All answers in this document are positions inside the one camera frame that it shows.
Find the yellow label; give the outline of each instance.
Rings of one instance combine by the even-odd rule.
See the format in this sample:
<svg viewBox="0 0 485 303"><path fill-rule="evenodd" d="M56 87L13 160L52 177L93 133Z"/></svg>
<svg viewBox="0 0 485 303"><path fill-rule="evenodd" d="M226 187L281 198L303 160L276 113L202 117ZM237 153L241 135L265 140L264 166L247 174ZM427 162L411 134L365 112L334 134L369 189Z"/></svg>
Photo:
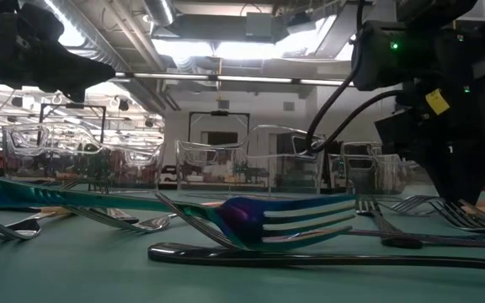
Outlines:
<svg viewBox="0 0 485 303"><path fill-rule="evenodd" d="M446 103L445 98L441 95L441 90L438 88L426 95L426 102L428 102L431 109L433 109L437 115L443 114L450 108L450 105Z"/></svg>

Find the glass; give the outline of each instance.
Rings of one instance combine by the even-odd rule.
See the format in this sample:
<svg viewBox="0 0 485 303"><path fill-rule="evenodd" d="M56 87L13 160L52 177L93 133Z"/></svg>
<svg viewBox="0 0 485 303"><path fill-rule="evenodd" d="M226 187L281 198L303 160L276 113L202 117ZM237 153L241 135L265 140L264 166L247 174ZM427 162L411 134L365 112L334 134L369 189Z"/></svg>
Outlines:
<svg viewBox="0 0 485 303"><path fill-rule="evenodd" d="M17 181L75 181L111 188L157 189L163 144L150 149L102 144L68 123L3 127L4 172Z"/></svg>
<svg viewBox="0 0 485 303"><path fill-rule="evenodd" d="M319 194L322 153L307 155L306 132L259 125L243 141L210 146L176 142L180 194L291 198ZM315 136L314 142L322 140Z"/></svg>
<svg viewBox="0 0 485 303"><path fill-rule="evenodd" d="M381 143L349 142L342 145L346 190L350 194L407 198L414 194L437 195L429 175L414 161L397 154L382 155Z"/></svg>

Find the metal frame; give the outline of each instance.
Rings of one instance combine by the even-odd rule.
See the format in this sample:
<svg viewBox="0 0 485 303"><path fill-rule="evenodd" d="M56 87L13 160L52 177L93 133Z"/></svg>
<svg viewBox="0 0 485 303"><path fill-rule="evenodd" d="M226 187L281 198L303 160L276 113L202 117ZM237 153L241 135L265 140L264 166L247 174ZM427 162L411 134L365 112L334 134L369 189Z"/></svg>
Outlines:
<svg viewBox="0 0 485 303"><path fill-rule="evenodd" d="M215 111L211 111L211 112L189 112L189 135L188 135L188 142L190 142L190 131L192 130L192 116L195 115L195 114L210 114L211 116L213 116L213 114L215 113ZM225 112L227 115L232 115L232 114L236 114L236 115L243 115L246 117L247 119L247 124L246 124L246 135L248 135L250 133L250 114L249 113L230 113L230 112Z"/></svg>
<svg viewBox="0 0 485 303"><path fill-rule="evenodd" d="M48 112L46 117L44 116L44 109L50 106L52 108L51 111ZM61 106L65 106L66 109L102 109L102 123L100 125L100 143L104 143L104 123L106 122L106 107L103 105L84 105L84 104L41 104L40 105L40 115L39 115L39 123L42 123L44 118L48 118L50 114L59 109Z"/></svg>

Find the table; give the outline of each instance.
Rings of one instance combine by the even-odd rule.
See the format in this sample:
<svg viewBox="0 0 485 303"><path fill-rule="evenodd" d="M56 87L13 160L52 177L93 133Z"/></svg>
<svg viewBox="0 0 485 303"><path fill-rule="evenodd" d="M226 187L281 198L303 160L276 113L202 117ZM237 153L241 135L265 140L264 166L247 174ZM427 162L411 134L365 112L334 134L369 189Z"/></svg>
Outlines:
<svg viewBox="0 0 485 303"><path fill-rule="evenodd" d="M405 232L465 234L449 228L438 216L407 218L384 212L390 222ZM142 219L161 215L132 210L129 213ZM0 221L6 223L25 216L0 212ZM180 219L174 220L166 231L150 235L118 231L79 216L47 219L41 225L42 234L33 240L0 242L0 302L485 301L482 270L363 266L221 268L155 263L147 258L147 247L156 242L216 244ZM366 217L357 217L353 225L375 229ZM410 251L383 247L378 238L353 236L337 237L300 251L485 258L485 248L425 247Z"/></svg>

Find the white wall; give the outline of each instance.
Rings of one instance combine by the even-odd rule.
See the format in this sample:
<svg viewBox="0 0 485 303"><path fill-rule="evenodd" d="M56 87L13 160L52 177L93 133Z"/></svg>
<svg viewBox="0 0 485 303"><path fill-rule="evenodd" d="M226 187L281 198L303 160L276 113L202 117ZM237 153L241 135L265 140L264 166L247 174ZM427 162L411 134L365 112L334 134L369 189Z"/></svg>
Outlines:
<svg viewBox="0 0 485 303"><path fill-rule="evenodd" d="M256 125L285 125L306 130L317 110L325 103L336 88L317 88L308 99L299 99L293 93L222 93L222 98L230 100L230 112L250 113L250 128ZM360 104L383 90L375 92L359 92L348 88L333 107L328 111L322 123L317 128L318 134L327 136ZM175 164L174 142L179 139L188 140L189 111L209 112L217 110L216 94L201 93L191 95L174 94L174 99L184 111L166 113L165 141L167 142L164 165ZM284 112L284 101L295 102L295 112ZM360 114L338 137L339 141L379 141L374 121L390 115L394 108L393 98L381 101ZM239 134L239 140L246 135L246 130L234 118L206 117L194 124L192 128L193 141L198 141L201 131L233 131Z"/></svg>

